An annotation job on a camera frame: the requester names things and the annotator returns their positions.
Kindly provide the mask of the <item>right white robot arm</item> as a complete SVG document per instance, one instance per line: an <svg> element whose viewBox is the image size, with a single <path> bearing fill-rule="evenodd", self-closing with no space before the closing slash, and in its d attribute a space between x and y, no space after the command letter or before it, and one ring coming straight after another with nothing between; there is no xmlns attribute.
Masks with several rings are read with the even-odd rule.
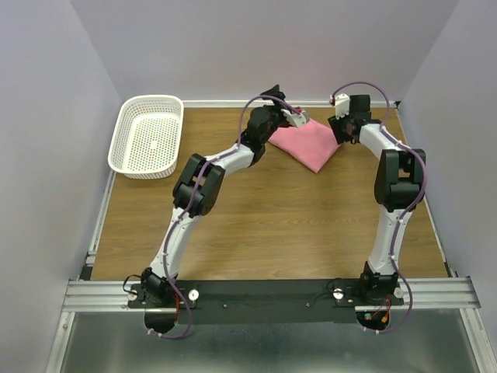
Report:
<svg viewBox="0 0 497 373"><path fill-rule="evenodd" d="M351 295L362 303L378 305L392 299L398 287L398 261L405 229L424 198L426 153L412 149L391 134L384 123L372 118L368 95L330 97L335 115L328 123L339 144L361 144L379 163L374 198L379 222L374 247Z"/></svg>

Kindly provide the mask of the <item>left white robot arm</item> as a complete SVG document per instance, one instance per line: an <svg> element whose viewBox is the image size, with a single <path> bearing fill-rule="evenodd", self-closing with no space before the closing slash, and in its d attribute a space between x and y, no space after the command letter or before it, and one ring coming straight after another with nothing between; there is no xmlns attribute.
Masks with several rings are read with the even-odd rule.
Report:
<svg viewBox="0 0 497 373"><path fill-rule="evenodd" d="M138 301L148 301L157 308L171 305L176 299L187 303L176 278L194 228L214 207L224 178L256 164L274 132L290 125L284 110L296 112L278 85L256 98L272 103L252 110L246 128L230 148L207 157L197 153L190 156L173 188L172 218L163 243L140 276L140 290L135 292Z"/></svg>

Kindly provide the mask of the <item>pink t shirt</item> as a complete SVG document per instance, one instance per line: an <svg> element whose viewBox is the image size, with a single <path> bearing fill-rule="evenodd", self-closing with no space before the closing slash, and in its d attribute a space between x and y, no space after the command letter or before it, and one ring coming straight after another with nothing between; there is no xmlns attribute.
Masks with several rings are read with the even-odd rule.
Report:
<svg viewBox="0 0 497 373"><path fill-rule="evenodd" d="M314 173L319 173L339 149L332 129L316 120L310 120L303 127L281 127L273 133L269 143Z"/></svg>

